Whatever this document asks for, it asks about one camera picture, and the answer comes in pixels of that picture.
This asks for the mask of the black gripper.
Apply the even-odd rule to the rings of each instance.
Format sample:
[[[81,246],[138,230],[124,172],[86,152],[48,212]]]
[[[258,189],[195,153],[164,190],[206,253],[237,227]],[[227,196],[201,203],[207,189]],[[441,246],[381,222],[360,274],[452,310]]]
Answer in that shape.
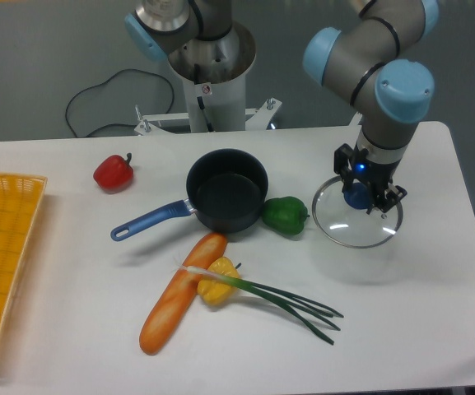
[[[380,163],[379,158],[373,159],[368,148],[343,144],[334,152],[333,171],[340,176],[343,194],[350,193],[355,181],[367,188],[370,192],[367,214],[374,210],[387,213],[407,196],[407,190],[393,182],[400,161]]]

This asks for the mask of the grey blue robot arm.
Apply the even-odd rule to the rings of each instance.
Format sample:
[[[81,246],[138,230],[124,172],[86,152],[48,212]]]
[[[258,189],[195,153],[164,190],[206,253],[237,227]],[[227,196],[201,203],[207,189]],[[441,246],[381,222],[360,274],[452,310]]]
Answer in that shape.
[[[359,1],[360,25],[332,27],[308,43],[307,75],[361,114],[355,146],[334,154],[347,202],[388,211],[404,198],[393,176],[434,93],[431,73],[401,52],[424,38],[438,20],[435,1]],[[228,1],[142,1],[124,20],[139,50],[165,60],[183,82],[195,132],[242,130],[245,76],[256,58],[251,33],[237,23]]]

